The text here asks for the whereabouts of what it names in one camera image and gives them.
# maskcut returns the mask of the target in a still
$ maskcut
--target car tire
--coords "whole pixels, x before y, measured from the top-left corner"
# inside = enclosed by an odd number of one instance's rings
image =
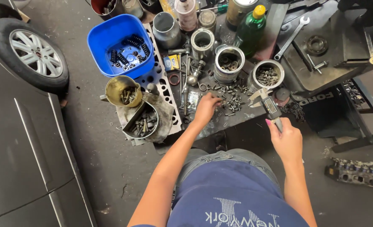
[[[27,23],[0,18],[0,58],[23,80],[43,91],[60,94],[67,89],[68,67],[62,51]]]

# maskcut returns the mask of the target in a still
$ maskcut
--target blue plastic bucket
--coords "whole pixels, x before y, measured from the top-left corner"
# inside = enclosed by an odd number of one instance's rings
[[[130,38],[132,34],[142,37],[150,50],[149,57],[142,63],[139,63],[139,60],[132,54],[133,51],[137,51],[144,57],[145,54],[141,47],[138,49],[130,45],[124,46],[121,43],[122,40]],[[121,14],[98,24],[89,32],[87,43],[99,70],[108,77],[127,75],[135,79],[154,67],[153,43],[143,24],[133,15]],[[120,68],[112,66],[113,63],[110,61],[111,50],[122,53],[129,63],[136,66],[127,71],[123,71],[123,66]]]

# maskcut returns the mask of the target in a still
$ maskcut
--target woman's left hand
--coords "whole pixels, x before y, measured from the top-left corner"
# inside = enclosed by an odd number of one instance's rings
[[[217,98],[214,94],[208,92],[200,99],[193,122],[204,128],[212,118],[214,109],[222,104],[221,100],[221,98]]]

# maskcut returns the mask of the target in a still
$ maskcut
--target navy blue t-shirt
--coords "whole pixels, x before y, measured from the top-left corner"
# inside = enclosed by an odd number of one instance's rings
[[[189,174],[177,191],[167,226],[308,227],[308,224],[259,169],[245,162],[223,160],[203,164]]]

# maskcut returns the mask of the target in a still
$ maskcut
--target green plastic bottle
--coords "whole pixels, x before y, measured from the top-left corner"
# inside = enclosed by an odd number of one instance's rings
[[[252,58],[260,49],[266,25],[265,7],[258,5],[249,12],[237,27],[234,46],[244,52],[245,58]]]

